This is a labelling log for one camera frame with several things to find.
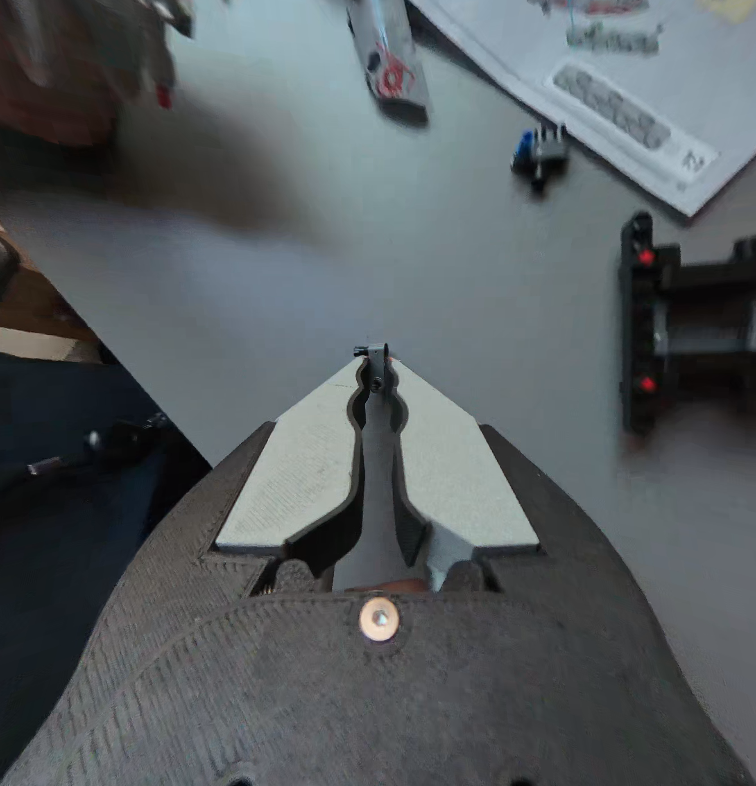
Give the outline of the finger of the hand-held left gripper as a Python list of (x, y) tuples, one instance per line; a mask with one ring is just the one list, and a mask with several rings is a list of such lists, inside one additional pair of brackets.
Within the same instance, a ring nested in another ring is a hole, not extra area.
[(60, 88), (101, 79), (123, 102), (135, 99), (142, 65), (138, 1), (13, 1), (9, 42), (32, 84)]

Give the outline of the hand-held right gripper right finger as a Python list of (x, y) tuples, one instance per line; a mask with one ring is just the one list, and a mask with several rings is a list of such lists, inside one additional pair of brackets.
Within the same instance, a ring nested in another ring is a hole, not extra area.
[(408, 366), (392, 377), (392, 499), (403, 561), (418, 562), (432, 591), (451, 568), (535, 554), (539, 536), (480, 423)]

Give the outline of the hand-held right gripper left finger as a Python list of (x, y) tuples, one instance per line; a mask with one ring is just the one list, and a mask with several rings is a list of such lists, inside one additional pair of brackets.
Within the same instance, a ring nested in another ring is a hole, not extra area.
[(300, 560), (319, 578), (362, 534), (367, 359), (355, 358), (272, 424), (215, 547)]

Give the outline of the grey lego piece red pin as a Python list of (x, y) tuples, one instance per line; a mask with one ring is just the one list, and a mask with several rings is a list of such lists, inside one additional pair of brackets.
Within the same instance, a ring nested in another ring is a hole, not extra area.
[(193, 39), (196, 16), (190, 2), (138, 1), (142, 65), (153, 84), (160, 108), (170, 110), (177, 74), (175, 62), (167, 44), (167, 28)]

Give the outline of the small black lego beam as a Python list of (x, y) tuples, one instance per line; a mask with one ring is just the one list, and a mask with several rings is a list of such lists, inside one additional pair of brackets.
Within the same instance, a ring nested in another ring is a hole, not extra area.
[(363, 366), (357, 371), (359, 388), (354, 405), (361, 406), (371, 395), (389, 402), (394, 392), (394, 376), (389, 344), (371, 343), (353, 347), (354, 358), (364, 358)]

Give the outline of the grey lego panel red sticker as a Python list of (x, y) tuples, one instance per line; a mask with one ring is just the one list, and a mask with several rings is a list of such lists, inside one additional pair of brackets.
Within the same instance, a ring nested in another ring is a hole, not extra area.
[(346, 19), (364, 81), (381, 112), (428, 124), (429, 91), (403, 1), (347, 1)]

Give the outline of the small blue black lego piece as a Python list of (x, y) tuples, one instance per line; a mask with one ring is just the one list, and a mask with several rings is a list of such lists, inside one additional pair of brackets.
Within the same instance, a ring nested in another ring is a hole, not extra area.
[(542, 196), (554, 175), (569, 161), (568, 130), (565, 124), (540, 125), (522, 133), (512, 156), (512, 173), (524, 178), (536, 196)]

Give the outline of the lego instruction booklet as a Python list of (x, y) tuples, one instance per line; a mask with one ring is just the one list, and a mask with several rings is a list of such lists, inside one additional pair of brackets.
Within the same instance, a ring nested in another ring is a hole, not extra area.
[(508, 93), (687, 217), (756, 157), (756, 2), (412, 5)]

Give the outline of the black lego frame assembly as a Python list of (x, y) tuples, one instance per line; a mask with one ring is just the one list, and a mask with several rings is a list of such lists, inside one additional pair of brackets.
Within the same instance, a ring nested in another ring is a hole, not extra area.
[(756, 410), (756, 235), (721, 261), (681, 261), (648, 212), (621, 229), (622, 427), (645, 437), (674, 404), (732, 398)]

